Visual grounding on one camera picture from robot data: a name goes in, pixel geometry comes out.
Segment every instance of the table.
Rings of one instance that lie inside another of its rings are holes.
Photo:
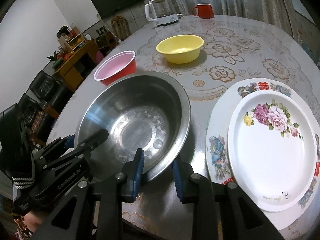
[[[156,52],[159,41],[179,34],[204,38],[200,56],[183,68],[165,61]],[[219,96],[234,83],[254,77],[278,80],[289,85],[310,106],[320,121],[320,71],[305,51],[284,31],[259,21],[216,15],[214,19],[185,16],[178,23],[156,27],[149,23],[116,47],[107,57],[121,51],[137,52],[137,73],[160,71],[176,78],[191,103],[190,132],[181,152],[195,172],[208,176],[205,165],[207,122]],[[60,114],[48,143],[75,133],[79,119],[105,86],[84,80]],[[290,226],[280,230],[286,239],[305,234],[320,212],[320,194]],[[133,204],[123,203],[123,217],[166,239],[191,239],[193,206],[180,204],[170,170],[143,187]]]
[[[76,70],[74,65],[78,62],[84,54],[88,54],[89,57],[97,64],[96,54],[99,51],[98,46],[94,40],[86,41],[85,44],[79,48],[65,63],[63,63],[53,76],[59,76],[64,79],[64,84],[71,90],[76,91],[76,88],[83,81],[83,77]]]

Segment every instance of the white plate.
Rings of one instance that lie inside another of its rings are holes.
[[[233,180],[227,154],[229,123],[233,111],[236,109],[236,106],[242,98],[252,92],[259,91],[259,89],[281,91],[283,94],[291,97],[303,109],[311,121],[318,140],[317,146],[319,145],[318,135],[320,135],[320,127],[317,120],[307,103],[294,90],[279,81],[266,78],[254,78],[240,81],[228,88],[228,90],[219,98],[211,112],[210,119],[208,120],[206,133],[206,161],[212,182],[226,184]],[[263,211],[278,230],[286,228],[300,217],[314,199],[320,184],[320,182],[318,182],[319,168],[320,152],[318,151],[317,165],[314,167],[315,174],[304,196],[295,205],[286,210],[279,212]]]
[[[234,110],[228,157],[238,185],[270,212],[290,208],[308,190],[316,166],[316,139],[303,110],[272,90],[247,95]]]

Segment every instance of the red chinese character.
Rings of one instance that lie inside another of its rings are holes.
[[[230,182],[230,181],[234,181],[232,177],[229,178],[229,179],[227,179],[226,181],[222,182],[221,184],[222,184],[222,185],[226,185],[226,184],[227,184],[228,182]]]
[[[320,163],[317,162],[314,176],[318,177],[318,175],[319,175],[319,169],[320,169]]]
[[[258,86],[260,90],[268,90],[269,84],[268,82],[258,82]]]

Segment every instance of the yellow rose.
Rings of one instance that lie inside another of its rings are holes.
[[[252,117],[250,115],[245,115],[243,117],[243,122],[245,125],[250,126],[252,124]]]

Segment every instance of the electric kettle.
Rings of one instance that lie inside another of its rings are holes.
[[[150,17],[150,7],[154,18]],[[157,25],[167,25],[179,20],[171,0],[151,0],[146,4],[146,19]]]

